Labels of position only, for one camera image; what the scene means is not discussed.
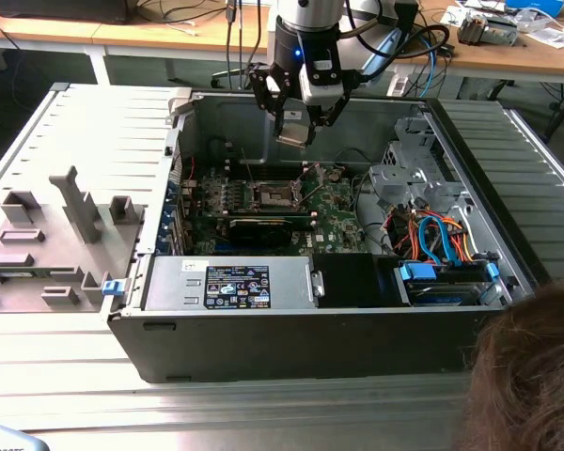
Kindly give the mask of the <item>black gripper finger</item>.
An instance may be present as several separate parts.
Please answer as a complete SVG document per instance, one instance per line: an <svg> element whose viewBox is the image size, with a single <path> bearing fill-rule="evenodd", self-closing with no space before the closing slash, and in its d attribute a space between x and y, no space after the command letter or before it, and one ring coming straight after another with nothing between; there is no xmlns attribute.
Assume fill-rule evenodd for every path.
<svg viewBox="0 0 564 451"><path fill-rule="evenodd" d="M309 116L309 126L305 143L311 145L317 132L323 127L335 124L344 107L349 102L352 90L340 93L339 87L312 86L305 90L305 107Z"/></svg>
<svg viewBox="0 0 564 451"><path fill-rule="evenodd" d="M249 67L248 78L258 108L266 111L274 118L273 134L278 137L284 125L284 104L291 90L290 74L275 63L268 68L263 65L252 64ZM275 82L278 88L276 94L268 87L267 80L269 78Z"/></svg>

